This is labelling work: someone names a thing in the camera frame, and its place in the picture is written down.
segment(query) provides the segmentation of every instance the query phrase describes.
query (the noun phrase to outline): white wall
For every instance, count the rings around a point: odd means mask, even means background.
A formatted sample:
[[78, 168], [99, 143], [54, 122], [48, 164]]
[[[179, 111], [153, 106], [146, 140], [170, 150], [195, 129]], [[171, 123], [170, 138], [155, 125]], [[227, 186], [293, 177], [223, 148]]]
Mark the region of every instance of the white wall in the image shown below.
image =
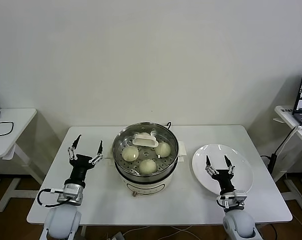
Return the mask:
[[60, 139], [241, 124], [269, 151], [301, 74], [302, 0], [0, 0], [0, 106], [37, 108]]

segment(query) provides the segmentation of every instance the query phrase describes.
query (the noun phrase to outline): wooden floor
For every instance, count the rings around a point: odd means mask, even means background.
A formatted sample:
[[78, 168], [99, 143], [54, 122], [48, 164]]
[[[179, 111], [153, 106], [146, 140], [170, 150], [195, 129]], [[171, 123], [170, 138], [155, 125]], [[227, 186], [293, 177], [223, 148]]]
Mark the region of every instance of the wooden floor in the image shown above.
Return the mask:
[[[302, 193], [302, 184], [297, 177], [289, 177], [296, 184]], [[1, 178], [0, 199], [9, 186], [12, 178]], [[287, 192], [288, 189], [282, 180], [278, 181], [277, 186], [281, 192]], [[18, 189], [38, 190], [39, 184], [32, 178], [23, 178]], [[4, 212], [0, 212], [0, 240], [37, 240], [42, 232], [42, 226], [27, 223], [27, 215], [33, 199], [11, 199]], [[302, 210], [296, 201], [287, 201], [292, 214], [302, 222]], [[291, 222], [274, 224], [277, 230], [278, 240], [302, 240], [302, 226], [293, 218]], [[87, 240], [106, 240], [117, 232], [125, 233], [135, 227], [110, 226], [110, 227], [87, 227], [85, 238]], [[222, 226], [192, 226], [190, 232], [197, 235], [201, 240], [225, 240], [226, 233]], [[271, 225], [266, 225], [260, 229], [264, 240], [274, 240], [275, 231]], [[161, 237], [177, 232], [177, 230], [168, 226], [152, 226], [146, 229], [128, 232], [125, 235], [126, 240], [157, 240]], [[180, 232], [166, 240], [196, 240], [188, 233]]]

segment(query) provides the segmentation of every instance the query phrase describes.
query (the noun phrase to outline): stainless steel steamer basket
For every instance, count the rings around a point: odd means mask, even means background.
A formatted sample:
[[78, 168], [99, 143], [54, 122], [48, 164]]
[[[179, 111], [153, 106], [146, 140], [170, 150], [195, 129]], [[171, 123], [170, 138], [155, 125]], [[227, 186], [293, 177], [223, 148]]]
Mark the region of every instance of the stainless steel steamer basket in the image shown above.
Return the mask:
[[[166, 142], [171, 147], [168, 157], [158, 158], [154, 148], [137, 146], [139, 157], [133, 162], [127, 162], [122, 158], [122, 151], [133, 146], [135, 135], [148, 133], [158, 142]], [[151, 122], [141, 122], [123, 129], [114, 139], [112, 154], [116, 169], [127, 180], [137, 184], [154, 184], [167, 178], [178, 163], [179, 144], [176, 136], [166, 127]], [[157, 172], [152, 174], [140, 174], [139, 164], [144, 159], [153, 159], [156, 162]]]

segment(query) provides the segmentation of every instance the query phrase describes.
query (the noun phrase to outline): white side table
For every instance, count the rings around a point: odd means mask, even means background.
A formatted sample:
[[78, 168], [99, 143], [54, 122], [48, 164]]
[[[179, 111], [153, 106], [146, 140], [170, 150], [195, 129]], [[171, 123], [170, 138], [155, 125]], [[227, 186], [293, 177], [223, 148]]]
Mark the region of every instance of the white side table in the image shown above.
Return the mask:
[[[292, 106], [276, 106], [274, 110], [291, 129], [299, 125], [299, 122], [292, 115]], [[302, 141], [302, 130], [296, 132], [296, 135]], [[278, 181], [301, 158], [301, 156], [302, 144], [299, 144], [281, 160], [281, 164], [278, 164], [276, 167], [274, 167], [272, 173], [274, 181]], [[284, 200], [296, 200], [302, 209], [302, 195], [297, 187], [294, 185], [292, 180], [284, 180], [284, 183], [290, 190], [282, 193]]]
[[[23, 162], [23, 167], [39, 183], [43, 183], [44, 173], [32, 162], [23, 150], [16, 144], [21, 133], [36, 115], [34, 108], [7, 108], [0, 109], [0, 122], [13, 122], [13, 130], [10, 134], [0, 136], [0, 158], [10, 160], [16, 153]], [[0, 201], [0, 212], [3, 212], [10, 198], [35, 198], [36, 190], [16, 190], [20, 178], [12, 180]]]

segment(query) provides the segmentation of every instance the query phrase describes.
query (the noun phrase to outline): white table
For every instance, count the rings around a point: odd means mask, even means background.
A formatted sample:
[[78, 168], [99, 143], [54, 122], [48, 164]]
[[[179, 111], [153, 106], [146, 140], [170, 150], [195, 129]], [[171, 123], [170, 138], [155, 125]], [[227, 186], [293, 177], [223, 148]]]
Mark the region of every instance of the white table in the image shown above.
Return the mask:
[[[26, 129], [28, 124], [36, 115], [37, 110], [34, 108], [7, 108], [0, 109], [0, 122], [13, 122], [13, 130], [10, 134], [0, 136], [0, 158], [9, 160], [16, 153], [23, 161], [23, 166], [28, 173], [39, 183], [43, 183], [44, 174], [32, 162], [30, 158], [17, 145], [16, 141], [21, 133]], [[15, 190], [19, 184], [20, 178], [15, 178], [6, 190], [0, 201], [0, 212], [3, 212], [10, 198], [34, 198], [37, 191]]]
[[[41, 188], [62, 188], [69, 178], [68, 147], [82, 134], [77, 153], [95, 156], [100, 140], [103, 154], [110, 156], [115, 136], [124, 127], [71, 127], [49, 169]], [[104, 159], [86, 175], [83, 192], [81, 225], [220, 225], [224, 211], [213, 193], [200, 185], [191, 171], [195, 151], [205, 144], [224, 144], [239, 151], [251, 164], [254, 183], [245, 210], [257, 223], [279, 223], [292, 220], [292, 215], [261, 160], [246, 130], [240, 125], [172, 126], [178, 140], [184, 141], [187, 156], [174, 170], [170, 185], [151, 196], [132, 197], [112, 160]], [[56, 203], [57, 195], [43, 194], [45, 204]], [[43, 224], [49, 209], [34, 201], [27, 216], [32, 224]]]
[[[274, 110], [291, 129], [300, 124], [292, 115], [293, 106], [276, 106]], [[302, 130], [296, 132], [296, 135], [302, 140]], [[280, 164], [274, 167], [272, 173], [274, 181], [278, 181], [301, 157], [302, 144], [298, 144], [281, 159]], [[283, 193], [283, 198], [285, 200], [296, 200], [302, 209], [302, 195], [299, 190], [291, 180], [284, 180], [284, 183], [290, 191]]]

